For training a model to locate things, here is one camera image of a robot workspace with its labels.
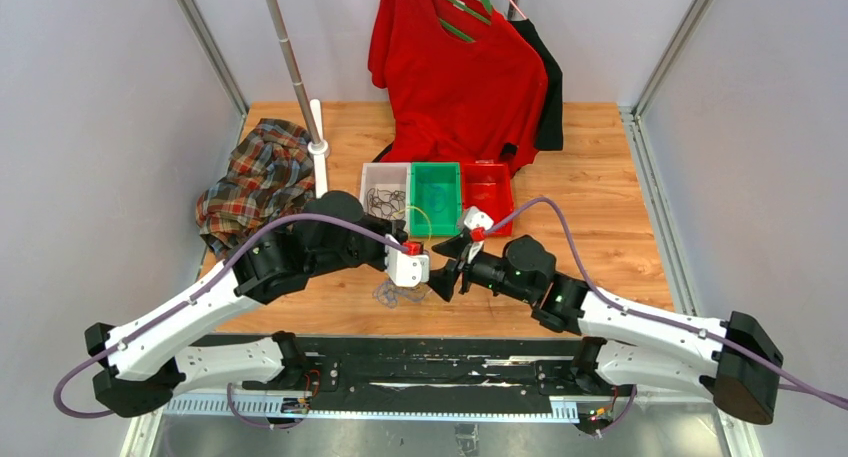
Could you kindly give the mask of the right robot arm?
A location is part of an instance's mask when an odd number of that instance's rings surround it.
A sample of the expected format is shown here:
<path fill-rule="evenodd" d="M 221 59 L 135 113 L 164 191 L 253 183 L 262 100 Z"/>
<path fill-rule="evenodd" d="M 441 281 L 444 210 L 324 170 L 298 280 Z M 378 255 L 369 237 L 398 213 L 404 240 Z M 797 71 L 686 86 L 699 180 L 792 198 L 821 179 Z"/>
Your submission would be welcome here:
<path fill-rule="evenodd" d="M 530 305 L 548 330 L 581 336 L 571 367 L 580 391 L 664 388 L 709 399 L 739 420 L 773 422 L 783 355 L 755 317 L 687 316 L 593 290 L 559 272 L 555 256 L 528 235 L 508 242 L 499 256 L 467 232 L 434 250 L 447 259 L 429 277 L 443 300 L 478 285 Z"/>

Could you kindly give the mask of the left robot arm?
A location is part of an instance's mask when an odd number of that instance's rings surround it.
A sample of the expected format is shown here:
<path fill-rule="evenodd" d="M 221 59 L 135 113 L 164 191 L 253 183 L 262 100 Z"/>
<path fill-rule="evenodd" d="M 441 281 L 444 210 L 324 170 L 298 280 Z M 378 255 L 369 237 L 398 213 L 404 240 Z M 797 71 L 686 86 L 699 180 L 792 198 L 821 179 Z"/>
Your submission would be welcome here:
<path fill-rule="evenodd" d="M 315 277 L 368 266 L 411 288 L 429 277 L 429 258 L 400 220 L 367 214 L 331 191 L 300 213 L 262 227 L 199 281 L 148 314 L 85 334 L 95 399 L 110 414 L 136 417 L 174 397 L 244 382 L 314 389 L 315 364 L 295 336 L 279 331 L 247 343 L 202 347 L 220 325 L 303 291 Z"/>

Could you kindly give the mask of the white plastic bin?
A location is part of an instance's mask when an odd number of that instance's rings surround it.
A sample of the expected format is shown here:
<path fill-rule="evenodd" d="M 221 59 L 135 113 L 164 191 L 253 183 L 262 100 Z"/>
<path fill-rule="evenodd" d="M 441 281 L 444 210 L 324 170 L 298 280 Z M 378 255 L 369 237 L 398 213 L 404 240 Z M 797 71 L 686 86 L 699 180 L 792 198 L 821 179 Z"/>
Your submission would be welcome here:
<path fill-rule="evenodd" d="M 410 163 L 366 163 L 359 200 L 364 211 L 383 219 L 409 219 Z"/>

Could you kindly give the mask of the green plastic bin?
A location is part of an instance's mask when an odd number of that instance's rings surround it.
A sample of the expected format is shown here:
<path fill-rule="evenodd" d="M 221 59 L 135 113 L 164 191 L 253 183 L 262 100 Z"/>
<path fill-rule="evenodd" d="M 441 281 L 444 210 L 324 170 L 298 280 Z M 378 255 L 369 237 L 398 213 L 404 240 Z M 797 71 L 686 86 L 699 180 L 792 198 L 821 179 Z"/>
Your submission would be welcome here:
<path fill-rule="evenodd" d="M 456 162 L 413 162 L 409 232 L 413 236 L 455 235 L 462 213 L 461 173 Z"/>

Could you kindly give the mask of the red plastic bin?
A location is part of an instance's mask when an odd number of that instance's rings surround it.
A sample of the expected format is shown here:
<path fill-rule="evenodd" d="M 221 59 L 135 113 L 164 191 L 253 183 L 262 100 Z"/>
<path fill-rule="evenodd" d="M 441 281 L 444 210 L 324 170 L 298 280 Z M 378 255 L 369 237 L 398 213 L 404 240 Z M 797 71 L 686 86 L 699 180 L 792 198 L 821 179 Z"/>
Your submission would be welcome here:
<path fill-rule="evenodd" d="M 514 210 L 511 176 L 502 163 L 460 165 L 463 208 L 476 207 L 500 222 Z"/>

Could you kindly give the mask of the plaid flannel shirt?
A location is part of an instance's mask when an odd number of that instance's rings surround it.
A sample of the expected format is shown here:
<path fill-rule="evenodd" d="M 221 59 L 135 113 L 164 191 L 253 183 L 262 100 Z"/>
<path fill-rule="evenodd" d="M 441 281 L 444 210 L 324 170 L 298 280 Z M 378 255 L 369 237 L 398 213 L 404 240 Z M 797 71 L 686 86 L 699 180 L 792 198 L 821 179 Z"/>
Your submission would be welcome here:
<path fill-rule="evenodd" d="M 262 119 L 234 148 L 224 177 L 195 206 L 199 235 L 215 257 L 316 198 L 310 142 L 307 129 L 294 122 Z"/>

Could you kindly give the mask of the black garment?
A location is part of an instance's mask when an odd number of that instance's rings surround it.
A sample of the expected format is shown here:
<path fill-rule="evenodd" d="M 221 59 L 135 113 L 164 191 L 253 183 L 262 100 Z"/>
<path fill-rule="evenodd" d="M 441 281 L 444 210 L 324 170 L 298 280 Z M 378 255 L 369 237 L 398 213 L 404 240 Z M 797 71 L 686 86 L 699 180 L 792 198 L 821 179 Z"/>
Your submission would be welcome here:
<path fill-rule="evenodd" d="M 562 151 L 564 147 L 563 118 L 563 72 L 553 54 L 539 36 L 535 25 L 529 20 L 510 21 L 512 27 L 540 57 L 547 87 L 540 111 L 534 147 L 538 151 Z"/>

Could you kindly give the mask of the red t-shirt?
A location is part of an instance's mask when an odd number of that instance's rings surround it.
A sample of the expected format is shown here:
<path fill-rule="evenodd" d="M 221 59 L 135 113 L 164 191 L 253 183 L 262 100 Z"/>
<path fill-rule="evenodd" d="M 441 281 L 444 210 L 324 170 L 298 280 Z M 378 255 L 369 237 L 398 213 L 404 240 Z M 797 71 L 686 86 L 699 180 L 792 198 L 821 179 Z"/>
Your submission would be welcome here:
<path fill-rule="evenodd" d="M 447 35 L 437 13 L 479 42 Z M 395 138 L 380 162 L 534 162 L 547 87 L 540 57 L 499 13 L 484 27 L 441 0 L 380 0 L 367 69 L 386 90 Z"/>

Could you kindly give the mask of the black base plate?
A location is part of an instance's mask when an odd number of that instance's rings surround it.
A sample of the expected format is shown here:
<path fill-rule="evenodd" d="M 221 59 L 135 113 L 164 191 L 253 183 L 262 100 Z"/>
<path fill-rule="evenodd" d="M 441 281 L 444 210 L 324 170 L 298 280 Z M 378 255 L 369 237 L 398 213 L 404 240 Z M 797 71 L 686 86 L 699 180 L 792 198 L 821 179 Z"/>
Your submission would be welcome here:
<path fill-rule="evenodd" d="M 622 404 L 632 386 L 577 376 L 579 342 L 495 339 L 299 336 L 318 371 L 315 410 L 535 414 L 553 397 Z"/>

